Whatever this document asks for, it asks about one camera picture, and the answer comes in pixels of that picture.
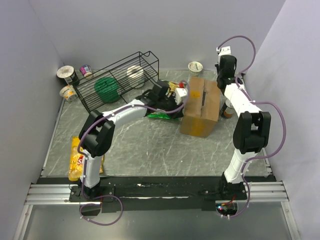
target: gray wall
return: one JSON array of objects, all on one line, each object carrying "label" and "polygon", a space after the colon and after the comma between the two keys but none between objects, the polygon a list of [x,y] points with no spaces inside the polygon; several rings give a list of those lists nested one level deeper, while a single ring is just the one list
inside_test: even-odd
[{"label": "gray wall", "polygon": [[[233,35],[261,46],[285,0],[29,0],[65,64],[94,69],[153,51],[162,69],[200,61],[214,69],[216,47]],[[233,40],[239,69],[251,45]]]},{"label": "gray wall", "polygon": [[[320,236],[319,7],[315,0],[287,0],[246,79],[250,95],[275,102],[286,119],[286,143],[271,166],[284,181],[304,240]],[[268,153],[282,137],[278,115],[271,113]]]},{"label": "gray wall", "polygon": [[0,238],[9,240],[44,163],[63,63],[28,1],[1,2],[0,31]]}]

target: gray marble tabletop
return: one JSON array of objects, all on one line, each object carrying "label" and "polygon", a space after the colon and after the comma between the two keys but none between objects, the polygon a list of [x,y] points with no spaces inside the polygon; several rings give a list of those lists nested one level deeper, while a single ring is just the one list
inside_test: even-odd
[{"label": "gray marble tabletop", "polygon": [[[172,82],[189,79],[187,70],[160,71],[159,79]],[[203,71],[202,78],[215,81],[214,71]],[[133,100],[146,89],[134,89],[124,96]],[[220,96],[221,105],[224,96]],[[124,105],[123,100],[105,104],[100,111]],[[43,177],[66,177],[69,172],[72,136],[78,136],[88,112],[79,99],[65,102],[42,172]],[[236,114],[230,119],[219,118],[212,133],[194,137],[180,133],[180,121],[144,117],[123,125],[114,132],[110,150],[105,155],[103,175],[111,176],[221,176],[234,152],[233,132]],[[263,160],[249,166],[247,176],[266,176]]]}]

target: purple can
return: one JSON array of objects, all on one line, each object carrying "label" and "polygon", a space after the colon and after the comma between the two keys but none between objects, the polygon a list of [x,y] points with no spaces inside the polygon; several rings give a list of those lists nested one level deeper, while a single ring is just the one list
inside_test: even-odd
[{"label": "purple can", "polygon": [[93,77],[93,73],[89,65],[83,65],[80,67],[80,72],[86,79],[91,79]]}]

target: green bowl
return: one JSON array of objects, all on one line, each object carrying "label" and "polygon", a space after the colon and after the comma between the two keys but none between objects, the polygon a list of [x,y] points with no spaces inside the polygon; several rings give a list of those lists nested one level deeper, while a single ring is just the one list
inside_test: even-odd
[{"label": "green bowl", "polygon": [[118,94],[119,84],[112,77],[102,77],[94,84],[94,90],[102,102],[111,104],[120,99]]}]

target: black wire basket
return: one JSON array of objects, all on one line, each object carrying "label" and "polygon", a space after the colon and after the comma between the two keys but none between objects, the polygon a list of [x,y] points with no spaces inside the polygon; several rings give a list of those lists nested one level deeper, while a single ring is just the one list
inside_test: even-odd
[{"label": "black wire basket", "polygon": [[151,51],[138,51],[94,72],[91,79],[81,78],[73,87],[85,109],[91,112],[119,99],[127,102],[124,94],[158,79],[159,59]]}]

